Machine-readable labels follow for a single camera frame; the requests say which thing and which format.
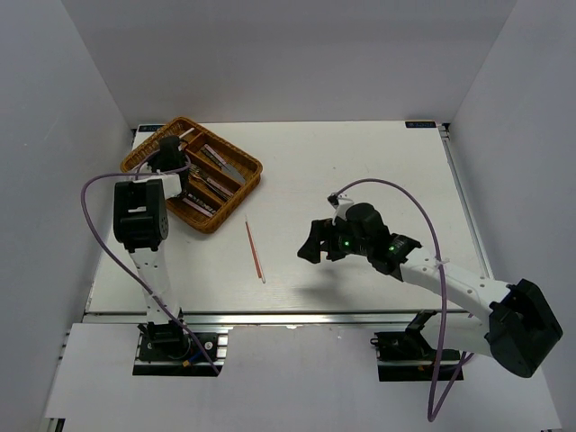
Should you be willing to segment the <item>dark floral-handled fork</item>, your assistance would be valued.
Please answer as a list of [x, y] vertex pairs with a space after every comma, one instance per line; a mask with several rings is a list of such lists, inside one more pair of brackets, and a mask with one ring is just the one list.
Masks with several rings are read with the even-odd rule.
[[195, 164], [190, 165], [190, 173], [192, 174], [193, 178], [204, 183], [208, 189], [210, 189], [215, 195], [220, 197], [224, 202], [226, 202], [229, 198], [232, 197], [232, 195], [233, 195], [232, 191], [225, 188], [223, 185], [218, 183], [216, 180], [214, 180], [213, 178], [208, 176], [197, 165], [195, 165]]

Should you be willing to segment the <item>dark floral-handled knife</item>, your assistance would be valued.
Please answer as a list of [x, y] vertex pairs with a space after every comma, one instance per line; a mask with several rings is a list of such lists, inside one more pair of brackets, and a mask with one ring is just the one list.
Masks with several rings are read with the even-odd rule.
[[229, 162], [227, 162], [219, 153], [217, 153], [212, 147], [207, 144], [202, 146], [201, 152], [209, 158], [217, 167], [220, 168], [222, 172], [227, 174], [229, 177], [236, 180], [238, 183], [243, 185], [246, 180], [244, 176]]

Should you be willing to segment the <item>red chopstick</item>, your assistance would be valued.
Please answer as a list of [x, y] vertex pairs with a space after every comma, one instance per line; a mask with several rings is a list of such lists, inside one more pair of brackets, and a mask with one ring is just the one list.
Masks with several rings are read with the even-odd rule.
[[260, 260], [259, 260], [259, 256], [258, 256], [257, 248], [256, 248], [256, 243], [255, 243], [253, 235], [252, 235], [252, 231], [251, 231], [251, 228], [249, 225], [248, 218], [245, 218], [245, 228], [247, 231], [247, 238], [248, 238], [248, 242], [250, 245], [251, 254], [252, 254], [252, 257], [253, 257], [253, 260], [255, 263], [257, 277], [260, 279], [262, 284], [264, 284], [266, 282], [266, 277], [265, 277], [265, 274], [263, 272], [263, 268], [262, 268]]

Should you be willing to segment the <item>pink-handled fork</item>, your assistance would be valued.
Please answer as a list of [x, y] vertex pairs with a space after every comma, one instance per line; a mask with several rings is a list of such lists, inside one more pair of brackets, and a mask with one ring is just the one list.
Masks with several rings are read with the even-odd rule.
[[191, 172], [193, 173], [194, 176], [202, 179], [209, 187], [213, 188], [214, 190], [219, 190], [222, 194], [226, 195], [227, 197], [231, 197], [233, 195], [233, 192], [231, 190], [229, 190], [224, 185], [220, 184], [215, 179], [210, 177], [197, 165], [191, 165]]

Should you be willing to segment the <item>white chopstick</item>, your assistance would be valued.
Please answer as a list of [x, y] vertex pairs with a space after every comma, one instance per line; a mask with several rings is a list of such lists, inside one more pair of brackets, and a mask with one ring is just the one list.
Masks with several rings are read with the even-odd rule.
[[179, 135], [179, 140], [181, 142], [186, 142], [186, 139], [189, 135], [196, 131], [196, 128], [190, 128]]

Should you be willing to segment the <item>dark floral-handled spoon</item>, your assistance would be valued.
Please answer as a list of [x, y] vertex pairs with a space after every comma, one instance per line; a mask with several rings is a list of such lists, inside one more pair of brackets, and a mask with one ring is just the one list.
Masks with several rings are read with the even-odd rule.
[[192, 190], [191, 192], [186, 192], [184, 195], [186, 194], [192, 194], [200, 199], [202, 199], [203, 201], [205, 201], [206, 203], [208, 203], [211, 207], [213, 207], [216, 212], [221, 208], [222, 203], [216, 199], [214, 199], [212, 196], [202, 192], [202, 191], [195, 191]]

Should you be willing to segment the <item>pink-handled spoon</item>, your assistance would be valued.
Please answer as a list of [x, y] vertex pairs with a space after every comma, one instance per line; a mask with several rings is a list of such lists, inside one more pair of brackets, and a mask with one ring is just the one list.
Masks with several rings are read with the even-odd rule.
[[182, 198], [182, 201], [208, 218], [212, 217], [216, 212], [208, 203], [189, 193]]

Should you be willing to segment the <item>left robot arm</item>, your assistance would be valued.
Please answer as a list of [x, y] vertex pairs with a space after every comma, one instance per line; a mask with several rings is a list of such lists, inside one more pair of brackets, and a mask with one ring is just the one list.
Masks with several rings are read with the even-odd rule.
[[115, 185], [112, 224], [136, 267], [147, 306], [147, 321], [139, 329], [154, 350], [172, 359], [185, 356], [191, 340], [181, 327], [163, 249], [169, 230], [166, 199], [183, 191], [186, 159], [179, 147], [176, 135], [161, 139], [158, 153], [148, 160], [150, 175]]

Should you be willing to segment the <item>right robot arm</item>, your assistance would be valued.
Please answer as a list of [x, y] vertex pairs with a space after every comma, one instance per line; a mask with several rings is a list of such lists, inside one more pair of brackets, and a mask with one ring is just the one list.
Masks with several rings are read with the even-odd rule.
[[408, 351], [419, 359], [448, 349], [493, 358], [510, 373], [529, 378], [563, 336], [538, 285], [507, 283], [441, 264], [413, 238], [392, 233], [369, 203], [346, 201], [333, 217], [314, 220], [298, 257], [317, 264], [350, 255], [365, 257], [379, 273], [418, 286], [466, 311], [464, 317], [423, 310], [406, 329]]

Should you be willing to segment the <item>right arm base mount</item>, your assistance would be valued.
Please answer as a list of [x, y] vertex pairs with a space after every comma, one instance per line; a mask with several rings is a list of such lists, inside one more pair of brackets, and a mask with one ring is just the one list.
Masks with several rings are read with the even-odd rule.
[[376, 351], [380, 382], [432, 381], [437, 351], [420, 334], [430, 318], [439, 318], [439, 314], [420, 311], [404, 330], [377, 332], [370, 339]]

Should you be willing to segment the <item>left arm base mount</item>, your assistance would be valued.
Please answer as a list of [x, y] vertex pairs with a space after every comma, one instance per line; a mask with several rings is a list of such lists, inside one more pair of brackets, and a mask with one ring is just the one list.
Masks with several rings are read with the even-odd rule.
[[225, 358], [224, 334], [195, 332], [173, 321], [140, 323], [133, 376], [217, 377]]

